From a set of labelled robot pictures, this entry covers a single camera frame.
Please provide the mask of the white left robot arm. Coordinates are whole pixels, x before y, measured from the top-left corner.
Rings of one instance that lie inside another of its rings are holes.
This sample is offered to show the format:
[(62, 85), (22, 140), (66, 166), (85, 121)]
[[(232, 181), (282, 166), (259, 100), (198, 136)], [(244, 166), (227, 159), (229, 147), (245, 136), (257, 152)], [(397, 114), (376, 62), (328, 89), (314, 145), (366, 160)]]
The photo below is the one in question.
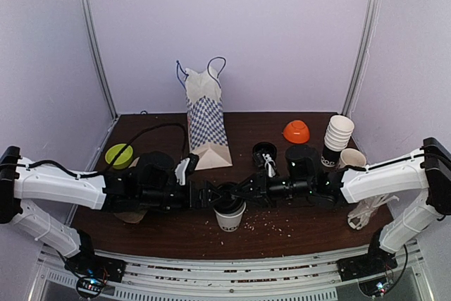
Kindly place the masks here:
[(179, 164), (163, 152), (143, 154), (117, 172), (71, 172), (55, 161), (31, 162), (10, 146), (1, 155), (1, 223), (12, 223), (54, 248), (66, 268), (89, 277), (122, 278), (125, 263), (94, 253), (91, 237), (65, 226), (33, 203), (65, 202), (108, 213), (209, 208), (225, 193), (206, 183), (197, 189), (188, 176), (199, 161), (189, 154)]

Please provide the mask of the white paper coffee cup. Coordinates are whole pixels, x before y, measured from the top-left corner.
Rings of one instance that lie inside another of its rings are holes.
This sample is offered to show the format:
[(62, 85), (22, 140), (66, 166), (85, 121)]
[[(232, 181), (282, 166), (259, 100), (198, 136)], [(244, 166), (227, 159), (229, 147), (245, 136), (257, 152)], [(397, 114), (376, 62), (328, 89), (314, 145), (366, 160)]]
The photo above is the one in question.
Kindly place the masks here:
[(215, 209), (214, 211), (219, 228), (225, 232), (236, 231), (240, 226), (242, 215), (244, 214), (246, 207), (247, 205), (244, 203), (237, 211), (229, 214), (219, 212)]

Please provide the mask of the black plastic cup lid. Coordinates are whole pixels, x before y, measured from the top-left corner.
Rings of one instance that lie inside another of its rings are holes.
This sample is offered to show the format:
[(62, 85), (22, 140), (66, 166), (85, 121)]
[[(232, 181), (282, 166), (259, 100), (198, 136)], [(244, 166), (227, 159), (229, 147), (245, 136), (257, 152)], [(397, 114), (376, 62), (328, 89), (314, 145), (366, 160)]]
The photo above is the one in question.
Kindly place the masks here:
[(242, 198), (232, 197), (230, 191), (237, 183), (226, 182), (218, 186), (218, 191), (222, 194), (223, 199), (214, 205), (214, 210), (220, 214), (231, 215), (241, 210), (245, 201)]

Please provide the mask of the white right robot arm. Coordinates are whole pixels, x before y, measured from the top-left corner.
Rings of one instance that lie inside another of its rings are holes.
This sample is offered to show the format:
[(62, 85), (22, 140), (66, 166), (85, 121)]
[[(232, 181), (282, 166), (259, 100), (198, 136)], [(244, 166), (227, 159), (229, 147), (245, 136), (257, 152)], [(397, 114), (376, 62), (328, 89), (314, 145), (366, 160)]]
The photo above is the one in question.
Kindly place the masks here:
[(397, 267), (395, 254), (432, 222), (450, 215), (450, 152), (434, 137), (404, 156), (365, 167), (346, 166), (325, 172), (319, 153), (307, 145), (285, 152), (288, 177), (255, 173), (231, 188), (233, 197), (260, 206), (277, 199), (306, 197), (311, 203), (336, 207), (370, 197), (418, 190), (417, 198), (395, 220), (372, 236), (366, 254), (337, 262), (344, 281), (383, 273)]

